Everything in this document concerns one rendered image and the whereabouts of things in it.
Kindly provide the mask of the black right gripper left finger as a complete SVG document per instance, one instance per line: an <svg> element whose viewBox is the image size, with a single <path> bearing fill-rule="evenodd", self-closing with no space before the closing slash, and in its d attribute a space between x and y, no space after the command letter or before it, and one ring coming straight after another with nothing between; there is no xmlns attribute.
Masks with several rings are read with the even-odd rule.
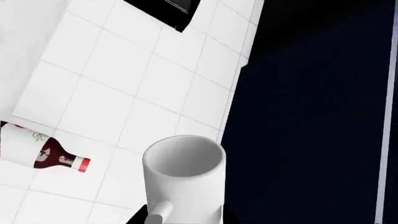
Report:
<svg viewBox="0 0 398 224"><path fill-rule="evenodd" d="M148 216L147 205L143 205L127 222L126 224L144 224Z"/></svg>

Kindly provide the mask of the dark navy cabinet front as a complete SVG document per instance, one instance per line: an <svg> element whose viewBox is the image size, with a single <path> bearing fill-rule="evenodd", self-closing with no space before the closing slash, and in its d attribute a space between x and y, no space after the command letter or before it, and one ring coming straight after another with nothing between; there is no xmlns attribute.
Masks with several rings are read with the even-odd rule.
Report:
<svg viewBox="0 0 398 224"><path fill-rule="evenodd" d="M374 224L394 0L264 0L221 141L240 224Z"/></svg>

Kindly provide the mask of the white ceramic mug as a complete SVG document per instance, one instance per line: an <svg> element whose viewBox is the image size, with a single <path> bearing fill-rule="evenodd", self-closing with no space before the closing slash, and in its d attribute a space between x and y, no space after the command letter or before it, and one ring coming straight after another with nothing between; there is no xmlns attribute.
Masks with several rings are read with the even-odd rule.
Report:
<svg viewBox="0 0 398 224"><path fill-rule="evenodd" d="M142 165L144 224L223 224L226 153L219 143L192 135L161 139Z"/></svg>

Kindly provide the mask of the black recessed cooktop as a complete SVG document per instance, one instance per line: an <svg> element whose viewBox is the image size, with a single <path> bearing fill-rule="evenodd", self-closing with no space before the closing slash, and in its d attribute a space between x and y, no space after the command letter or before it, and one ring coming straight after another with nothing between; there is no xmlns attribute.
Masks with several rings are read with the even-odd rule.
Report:
<svg viewBox="0 0 398 224"><path fill-rule="evenodd" d="M182 33L201 0L123 0Z"/></svg>

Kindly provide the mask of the dark sauce bottle red cap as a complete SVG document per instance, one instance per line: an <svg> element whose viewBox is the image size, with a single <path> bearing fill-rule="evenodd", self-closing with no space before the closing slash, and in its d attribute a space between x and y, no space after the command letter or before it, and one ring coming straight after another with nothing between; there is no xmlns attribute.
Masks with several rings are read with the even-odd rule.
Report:
<svg viewBox="0 0 398 224"><path fill-rule="evenodd" d="M0 121L0 158L35 169L65 166L82 173L90 163L67 152L55 138L6 121Z"/></svg>

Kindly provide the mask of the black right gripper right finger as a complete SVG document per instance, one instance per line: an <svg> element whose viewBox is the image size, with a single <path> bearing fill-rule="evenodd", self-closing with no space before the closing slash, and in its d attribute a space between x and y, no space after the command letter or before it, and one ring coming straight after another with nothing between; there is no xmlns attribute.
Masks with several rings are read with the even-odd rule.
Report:
<svg viewBox="0 0 398 224"><path fill-rule="evenodd" d="M240 224L238 218L227 205L223 205L222 220L223 224Z"/></svg>

